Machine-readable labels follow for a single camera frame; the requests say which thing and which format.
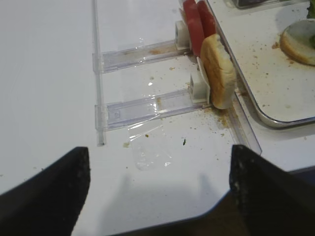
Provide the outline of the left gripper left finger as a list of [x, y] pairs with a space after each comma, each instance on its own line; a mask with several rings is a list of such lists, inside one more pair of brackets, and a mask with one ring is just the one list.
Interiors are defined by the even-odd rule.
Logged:
[[2, 236], [69, 236], [91, 183], [89, 151], [76, 147], [40, 173], [1, 194]]

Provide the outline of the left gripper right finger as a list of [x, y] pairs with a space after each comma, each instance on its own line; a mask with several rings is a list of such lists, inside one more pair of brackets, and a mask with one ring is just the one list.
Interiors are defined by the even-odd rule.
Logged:
[[315, 234], [315, 168], [286, 172], [244, 145], [231, 152], [229, 185], [251, 236]]

